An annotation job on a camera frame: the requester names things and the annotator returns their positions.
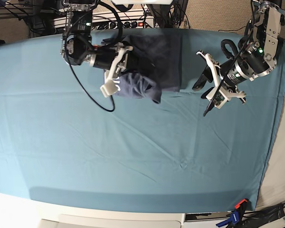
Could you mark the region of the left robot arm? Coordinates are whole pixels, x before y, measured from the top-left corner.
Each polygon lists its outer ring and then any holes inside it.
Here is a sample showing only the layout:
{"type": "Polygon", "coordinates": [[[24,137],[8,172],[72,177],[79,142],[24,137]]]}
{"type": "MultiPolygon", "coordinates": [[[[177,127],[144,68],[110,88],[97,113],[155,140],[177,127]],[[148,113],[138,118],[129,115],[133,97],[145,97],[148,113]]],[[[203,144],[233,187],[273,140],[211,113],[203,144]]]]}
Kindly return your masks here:
{"type": "Polygon", "coordinates": [[[253,0],[252,17],[247,23],[244,36],[235,44],[230,39],[221,41],[221,50],[227,61],[219,63],[211,54],[198,51],[196,54],[206,61],[206,67],[193,86],[201,90],[209,82],[202,99],[209,100],[210,107],[221,108],[232,98],[246,102],[246,93],[238,85],[246,80],[253,81],[267,76],[277,65],[283,46],[279,36],[284,9],[280,0],[253,0]]]}

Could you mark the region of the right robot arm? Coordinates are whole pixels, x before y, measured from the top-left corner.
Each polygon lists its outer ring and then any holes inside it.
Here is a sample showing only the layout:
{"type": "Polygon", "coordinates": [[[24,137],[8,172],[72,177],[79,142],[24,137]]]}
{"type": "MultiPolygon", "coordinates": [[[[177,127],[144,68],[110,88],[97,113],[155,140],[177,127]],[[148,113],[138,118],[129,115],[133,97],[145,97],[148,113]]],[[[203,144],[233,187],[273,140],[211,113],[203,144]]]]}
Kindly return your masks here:
{"type": "Polygon", "coordinates": [[[114,80],[120,72],[134,72],[148,76],[155,66],[143,54],[134,50],[122,38],[124,25],[117,11],[100,0],[71,0],[66,14],[66,26],[62,35],[61,55],[70,67],[89,62],[92,67],[105,72],[105,80],[114,80]],[[117,35],[103,45],[93,45],[91,31],[93,10],[102,6],[116,19],[117,35]]]}

